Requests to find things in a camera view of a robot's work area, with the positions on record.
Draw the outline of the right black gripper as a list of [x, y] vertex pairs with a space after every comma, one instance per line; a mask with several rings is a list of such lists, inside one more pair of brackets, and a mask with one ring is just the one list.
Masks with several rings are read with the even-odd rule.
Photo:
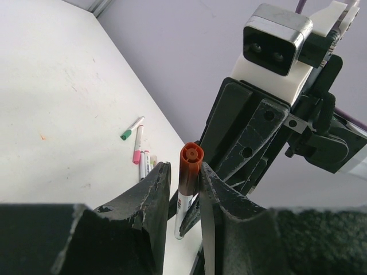
[[[224, 81], [200, 140], [204, 161], [230, 188], [247, 195], [282, 149], [331, 173], [343, 164], [343, 140], [334, 128], [335, 97], [330, 87], [343, 65], [333, 55], [311, 88], [290, 107], [245, 81]], [[180, 233], [198, 221], [192, 201]]]

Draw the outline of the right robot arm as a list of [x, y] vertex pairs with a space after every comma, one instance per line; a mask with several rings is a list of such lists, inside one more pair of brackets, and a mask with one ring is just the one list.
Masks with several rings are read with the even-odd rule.
[[329, 91], [342, 65], [332, 55], [294, 107], [226, 78], [198, 141], [204, 161], [243, 195], [256, 188], [281, 151], [330, 173], [363, 162], [366, 127], [338, 111]]

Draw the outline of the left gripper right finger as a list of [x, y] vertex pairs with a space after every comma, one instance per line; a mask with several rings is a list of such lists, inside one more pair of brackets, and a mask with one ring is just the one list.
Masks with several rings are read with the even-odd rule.
[[265, 209], [203, 163], [206, 274], [365, 274], [366, 207]]

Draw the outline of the brown cap marker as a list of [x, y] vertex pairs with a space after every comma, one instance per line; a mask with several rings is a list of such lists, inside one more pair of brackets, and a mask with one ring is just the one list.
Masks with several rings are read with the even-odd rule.
[[182, 239], [180, 227], [196, 194], [197, 178], [204, 158], [203, 149], [196, 143], [187, 143], [179, 154], [178, 196], [174, 236]]

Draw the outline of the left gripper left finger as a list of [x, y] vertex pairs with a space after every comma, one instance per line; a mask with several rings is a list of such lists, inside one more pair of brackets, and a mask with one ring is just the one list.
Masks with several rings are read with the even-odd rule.
[[136, 185], [84, 204], [2, 204], [2, 274], [162, 274], [171, 184], [158, 163]]

